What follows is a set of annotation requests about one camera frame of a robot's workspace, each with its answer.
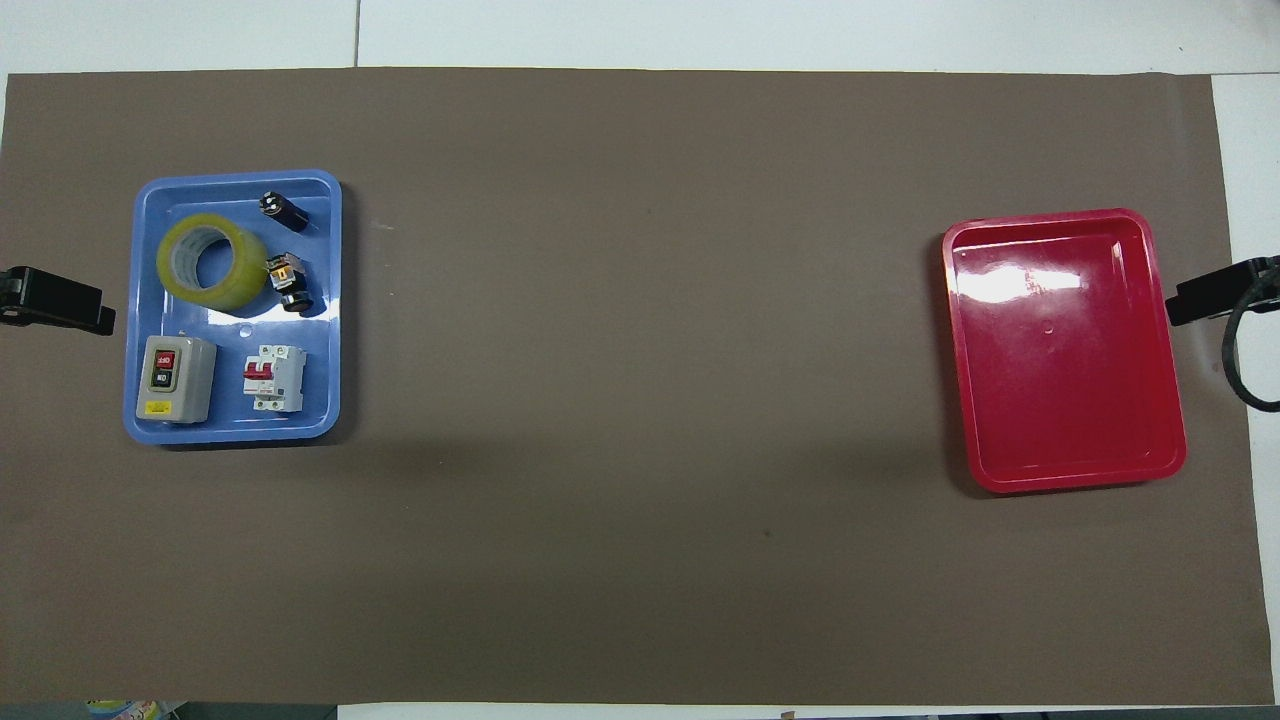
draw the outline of circuit breaker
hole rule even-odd
[[[260,345],[257,355],[244,360],[244,395],[253,410],[297,413],[302,410],[302,369],[307,354],[292,345]]]

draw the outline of blue tray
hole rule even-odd
[[[259,199],[274,190],[303,209],[311,223],[294,233],[262,215]],[[293,252],[307,270],[315,306],[301,316],[287,313],[269,284],[248,305],[219,313],[169,295],[155,270],[160,240],[174,223],[196,213],[216,213],[252,232],[268,256]],[[138,192],[133,209],[129,260],[129,331],[124,354],[124,428],[147,445],[259,442],[312,438],[338,420],[342,409],[342,187],[324,170],[285,170],[160,178]],[[230,247],[206,250],[197,266],[201,284],[212,284],[230,266]],[[209,419],[177,424],[134,415],[147,336],[191,337],[218,345]],[[259,345],[292,345],[307,352],[302,410],[262,413],[243,395],[244,359]]]

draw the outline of black cable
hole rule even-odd
[[[1260,300],[1268,287],[1276,284],[1277,279],[1280,279],[1280,266],[1258,275],[1258,279],[1253,281],[1253,284],[1249,286],[1248,292],[1242,295],[1235,307],[1231,309],[1231,316],[1226,319],[1226,332],[1222,333],[1222,372],[1226,374],[1226,384],[1231,386],[1236,397],[1243,400],[1249,407],[1256,407],[1263,413],[1280,413],[1280,400],[1262,400],[1249,392],[1249,388],[1244,387],[1244,380],[1240,379],[1239,360],[1235,356],[1235,333],[1240,329],[1240,319],[1244,318],[1244,311],[1249,309],[1249,305]]]

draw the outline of electrical component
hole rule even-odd
[[[257,355],[244,360],[244,395],[253,409],[275,413],[302,410],[302,369],[307,354],[292,345],[260,345]]]
[[[302,232],[310,219],[307,214],[279,192],[269,191],[257,201],[262,214],[293,232]]]
[[[218,346],[206,340],[148,337],[142,351],[134,414],[141,420],[204,423],[209,418],[216,357]]]
[[[280,305],[289,313],[306,313],[311,309],[311,293],[307,292],[307,273],[302,260],[292,252],[274,255],[266,260],[266,277],[271,288],[280,293]]]

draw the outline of red tray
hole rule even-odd
[[[1187,457],[1151,227],[1132,210],[942,240],[969,468],[993,492],[1132,483]]]

